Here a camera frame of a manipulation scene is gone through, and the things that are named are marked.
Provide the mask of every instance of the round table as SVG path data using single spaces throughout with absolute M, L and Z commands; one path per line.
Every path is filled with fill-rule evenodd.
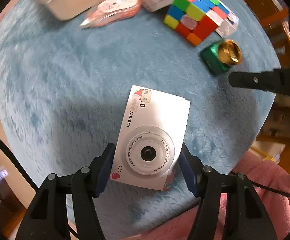
M 231 71 L 279 67 L 269 38 L 241 0 L 222 0 L 240 19 L 231 38 L 243 63 Z M 192 154 L 228 173 L 255 139 L 274 94 L 232 88 L 228 73 L 211 76 L 198 47 L 163 24 L 166 9 L 80 28 L 85 13 L 60 22 L 36 0 L 21 0 L 0 24 L 0 118 L 13 153 L 40 185 L 73 174 L 117 142 L 133 84 L 191 101 L 184 142 Z M 94 200 L 106 239 L 154 228 L 197 203 L 180 169 L 171 190 L 110 180 Z M 69 219 L 73 220 L 68 199 Z

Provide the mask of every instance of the black cable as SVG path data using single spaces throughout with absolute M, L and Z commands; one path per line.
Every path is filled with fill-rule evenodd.
M 290 197 L 290 193 L 287 193 L 287 192 L 284 192 L 284 191 L 280 191 L 280 190 L 277 190 L 277 189 L 274 189 L 274 188 L 271 188 L 271 187 L 264 186 L 262 184 L 254 182 L 252 180 L 250 182 L 251 182 L 251 184 L 253 184 L 253 185 L 257 186 L 257 187 L 260 187 L 262 189 L 265 189 L 265 190 L 280 194 L 280 195 L 285 196 L 285 197 Z
M 18 169 L 18 171 L 21 173 L 21 175 L 25 178 L 25 180 L 29 183 L 29 185 L 34 189 L 35 192 L 38 191 L 38 186 L 34 183 L 34 181 L 31 179 L 31 177 L 26 173 L 26 171 L 23 169 L 22 165 L 18 162 L 16 157 L 13 155 L 11 150 L 6 146 L 4 142 L 0 139 L 0 150 L 8 157 L 8 159 L 13 163 L 13 165 Z M 69 231 L 78 239 L 77 232 L 70 226 Z

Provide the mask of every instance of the rubik's cube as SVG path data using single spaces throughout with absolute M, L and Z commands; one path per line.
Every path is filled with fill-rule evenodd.
M 219 0 L 174 0 L 164 23 L 198 46 L 228 14 Z

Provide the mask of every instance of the gold bottle cap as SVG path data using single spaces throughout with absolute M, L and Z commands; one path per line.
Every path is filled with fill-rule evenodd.
M 227 65 L 238 65 L 242 62 L 242 53 L 233 40 L 225 40 L 218 47 L 218 59 Z

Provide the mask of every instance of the blue cube tile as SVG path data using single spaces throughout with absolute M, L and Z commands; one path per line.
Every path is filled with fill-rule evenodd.
M 202 2 L 201 0 L 193 1 L 192 4 L 198 7 L 204 13 L 210 10 L 210 8 L 206 5 L 206 3 Z
M 170 16 L 172 16 L 174 19 L 180 21 L 181 17 L 185 14 L 181 9 L 176 7 L 175 5 L 171 5 L 169 7 L 169 10 L 167 12 Z
M 213 8 L 215 5 L 211 0 L 201 0 L 203 3 L 205 3 L 209 8 Z
M 226 7 L 224 5 L 222 5 L 221 3 L 218 4 L 218 7 L 225 13 L 225 14 L 229 14 L 228 9 L 226 9 Z

